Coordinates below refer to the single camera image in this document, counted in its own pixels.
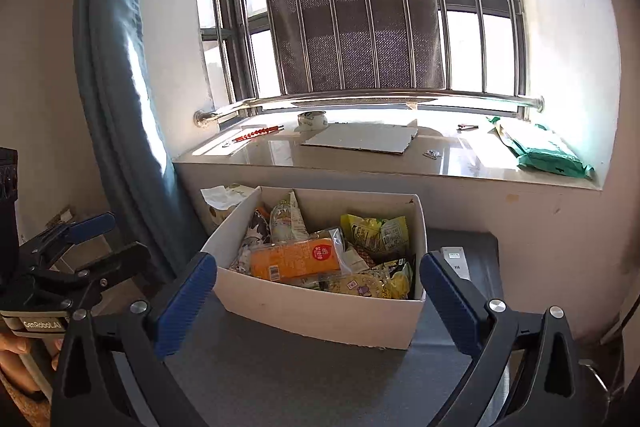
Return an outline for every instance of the barcode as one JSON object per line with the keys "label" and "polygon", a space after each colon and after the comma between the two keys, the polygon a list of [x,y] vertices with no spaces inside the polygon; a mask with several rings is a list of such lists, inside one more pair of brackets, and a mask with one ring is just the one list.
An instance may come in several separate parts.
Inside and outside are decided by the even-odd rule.
{"label": "barcode", "polygon": [[272,281],[280,280],[280,270],[278,269],[278,265],[269,267],[269,279]]}

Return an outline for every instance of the red pen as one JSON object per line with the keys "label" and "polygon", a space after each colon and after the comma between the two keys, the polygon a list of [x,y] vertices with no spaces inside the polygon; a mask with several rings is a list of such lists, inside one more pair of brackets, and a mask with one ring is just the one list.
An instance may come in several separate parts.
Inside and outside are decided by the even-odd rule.
{"label": "red pen", "polygon": [[272,132],[280,131],[282,129],[284,129],[283,125],[274,125],[273,127],[264,127],[262,129],[258,129],[256,131],[250,132],[249,134],[244,134],[242,136],[239,136],[238,138],[234,138],[233,140],[231,140],[231,142],[238,143],[238,142],[243,142],[244,140],[251,140],[256,136],[269,134]]}

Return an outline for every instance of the gray tabletop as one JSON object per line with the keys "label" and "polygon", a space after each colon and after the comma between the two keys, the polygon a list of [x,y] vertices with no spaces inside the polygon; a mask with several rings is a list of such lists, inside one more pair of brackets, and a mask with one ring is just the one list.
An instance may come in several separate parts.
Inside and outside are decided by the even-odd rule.
{"label": "gray tabletop", "polygon": [[[427,239],[430,250],[463,247],[478,289],[502,297],[493,235],[428,230]],[[212,295],[166,363],[211,426],[425,427],[470,357],[455,348],[429,299],[409,350],[398,351],[278,330],[225,311]],[[507,390],[505,374],[480,425],[494,422]]]}

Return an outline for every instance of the blue gripper pad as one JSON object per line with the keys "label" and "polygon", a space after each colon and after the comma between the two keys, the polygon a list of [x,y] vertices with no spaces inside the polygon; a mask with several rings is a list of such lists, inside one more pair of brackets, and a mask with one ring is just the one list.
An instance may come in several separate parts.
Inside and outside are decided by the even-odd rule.
{"label": "blue gripper pad", "polygon": [[89,239],[113,230],[115,226],[115,217],[110,212],[107,212],[71,225],[68,232],[66,232],[66,240],[72,245],[80,245]]}
{"label": "blue gripper pad", "polygon": [[205,254],[156,320],[154,352],[159,359],[176,353],[216,283],[218,267]]}
{"label": "blue gripper pad", "polygon": [[482,342],[478,317],[432,254],[426,254],[420,262],[420,281],[458,350],[472,357],[479,355]]}

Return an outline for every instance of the white wall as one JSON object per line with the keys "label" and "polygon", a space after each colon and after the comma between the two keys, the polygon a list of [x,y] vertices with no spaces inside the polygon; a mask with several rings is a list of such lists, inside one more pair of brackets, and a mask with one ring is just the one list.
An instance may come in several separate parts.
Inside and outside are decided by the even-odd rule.
{"label": "white wall", "polygon": [[21,232],[108,210],[76,82],[73,0],[0,0],[0,146],[18,150]]}
{"label": "white wall", "polygon": [[211,133],[193,123],[213,108],[202,55],[196,0],[140,0],[150,95],[169,156]]}
{"label": "white wall", "polygon": [[[509,305],[538,312],[559,305],[565,309],[575,335],[596,334],[616,317],[640,259],[640,0],[610,2],[620,41],[622,75],[618,128],[602,191],[446,176],[354,175],[282,167],[179,164],[178,171],[196,202],[201,201],[199,188],[232,182],[417,193],[428,227],[488,231],[498,238],[500,272]],[[542,14],[544,8],[542,4],[536,6],[539,20],[552,24]],[[552,4],[550,8],[555,11],[558,6]],[[576,25],[584,28],[583,22],[570,17],[565,24],[570,26],[567,31]],[[608,50],[605,56],[612,66],[611,71],[601,73],[608,74],[607,82],[615,84],[618,70],[609,41],[615,35],[610,33],[611,22],[602,17],[600,24],[607,29],[607,41],[601,46]],[[564,45],[557,36],[557,32],[547,34],[540,27],[537,45]],[[545,37],[549,44],[543,42]],[[599,53],[593,41],[580,42],[589,52]],[[575,60],[580,50],[572,44],[569,51],[568,57]],[[542,60],[543,56],[536,52],[532,60]],[[579,61],[573,65],[587,74]],[[542,64],[531,67],[536,74],[545,71]],[[572,82],[577,80],[573,71],[568,73]],[[596,82],[591,87],[596,90],[599,85]],[[598,90],[594,96],[604,97]],[[590,100],[582,103],[593,109]],[[612,104],[612,99],[603,102],[610,120],[604,118],[604,110],[602,120],[597,115],[593,118],[613,123]],[[611,147],[610,133],[609,127],[607,133],[599,135],[603,140],[599,152],[592,149],[593,157],[601,155],[601,172],[606,166],[607,148]]]}
{"label": "white wall", "polygon": [[602,184],[609,171],[620,97],[620,51],[611,0],[523,0],[529,92],[545,99],[547,124]]}

